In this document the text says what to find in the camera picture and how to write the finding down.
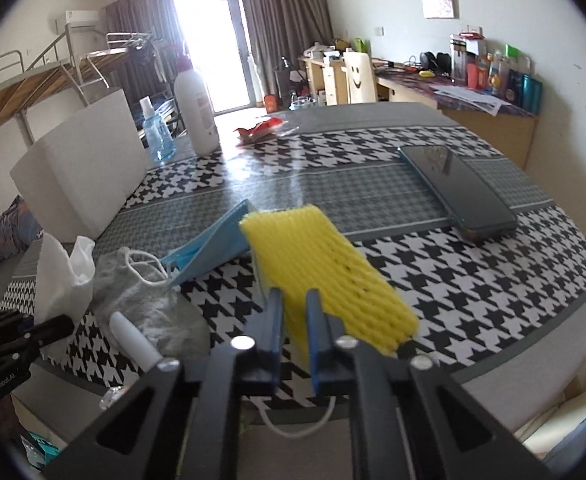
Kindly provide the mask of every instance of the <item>houndstooth tablecloth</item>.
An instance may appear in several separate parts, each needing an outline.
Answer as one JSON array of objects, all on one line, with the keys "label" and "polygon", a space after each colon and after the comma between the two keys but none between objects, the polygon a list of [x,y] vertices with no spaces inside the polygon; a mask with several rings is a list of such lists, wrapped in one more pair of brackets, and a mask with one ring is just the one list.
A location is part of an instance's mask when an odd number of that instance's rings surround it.
[{"label": "houndstooth tablecloth", "polygon": [[[397,148],[411,144],[445,144],[466,158],[517,214],[516,234],[478,246],[463,241],[397,158]],[[428,352],[462,381],[534,344],[586,301],[582,233],[544,190],[461,126],[293,134],[156,168],[96,241],[94,256],[121,246],[164,256],[245,198],[260,209],[319,206],[420,317],[404,351]],[[1,308],[32,312],[37,252],[34,244]],[[249,258],[184,283],[182,293],[201,309],[212,345],[242,333],[246,316],[261,310]],[[277,396],[252,403],[274,410],[326,405],[293,356],[286,343]],[[141,373],[111,348],[90,312],[65,361],[52,364],[93,390]]]}]

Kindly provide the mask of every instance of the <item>water bottle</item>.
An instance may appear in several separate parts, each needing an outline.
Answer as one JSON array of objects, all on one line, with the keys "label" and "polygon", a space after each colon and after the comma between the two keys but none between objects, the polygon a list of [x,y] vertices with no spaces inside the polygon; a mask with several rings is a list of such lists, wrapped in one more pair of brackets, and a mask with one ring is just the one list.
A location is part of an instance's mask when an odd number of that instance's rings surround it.
[{"label": "water bottle", "polygon": [[151,157],[155,162],[163,162],[170,159],[177,148],[166,126],[164,119],[155,113],[151,100],[145,97],[140,102],[142,112],[144,113],[144,134],[146,135],[146,142],[148,142],[148,149],[151,152]]}]

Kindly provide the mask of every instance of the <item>yellow foam net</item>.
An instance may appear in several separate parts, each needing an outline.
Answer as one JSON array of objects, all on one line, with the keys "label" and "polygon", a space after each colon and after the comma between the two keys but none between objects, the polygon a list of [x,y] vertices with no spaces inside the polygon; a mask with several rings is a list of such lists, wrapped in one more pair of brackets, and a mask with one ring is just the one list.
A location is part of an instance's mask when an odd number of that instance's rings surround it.
[{"label": "yellow foam net", "polygon": [[281,289],[289,335],[305,353],[311,288],[320,291],[327,314],[342,318],[347,333],[382,353],[395,351],[417,330],[413,310],[316,206],[253,212],[240,229],[262,290]]}]

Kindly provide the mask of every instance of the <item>air conditioner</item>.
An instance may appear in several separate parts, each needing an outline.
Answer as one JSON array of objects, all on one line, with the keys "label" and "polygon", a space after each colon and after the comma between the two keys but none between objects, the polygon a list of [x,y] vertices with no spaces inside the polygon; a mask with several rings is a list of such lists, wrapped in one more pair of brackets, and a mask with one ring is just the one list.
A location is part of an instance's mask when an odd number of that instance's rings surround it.
[{"label": "air conditioner", "polygon": [[67,10],[57,20],[57,33],[61,34],[67,25],[71,27],[94,27],[100,23],[100,13],[97,10]]}]

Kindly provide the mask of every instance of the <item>desk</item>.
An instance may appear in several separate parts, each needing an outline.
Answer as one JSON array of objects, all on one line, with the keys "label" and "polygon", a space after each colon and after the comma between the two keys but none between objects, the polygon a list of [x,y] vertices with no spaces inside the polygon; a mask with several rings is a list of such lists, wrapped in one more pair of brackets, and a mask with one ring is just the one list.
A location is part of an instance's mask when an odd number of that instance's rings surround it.
[{"label": "desk", "polygon": [[328,64],[322,59],[308,57],[300,57],[298,61],[307,70],[311,94],[317,97],[319,90],[326,91],[327,106],[349,103],[346,73],[342,71],[344,62],[341,59],[332,60]]},{"label": "desk", "polygon": [[436,94],[432,84],[451,84],[447,78],[423,78],[417,74],[377,71],[382,96],[391,102],[422,103],[438,110],[489,142],[524,169],[538,118],[516,106],[502,106],[496,117],[473,105]]}]

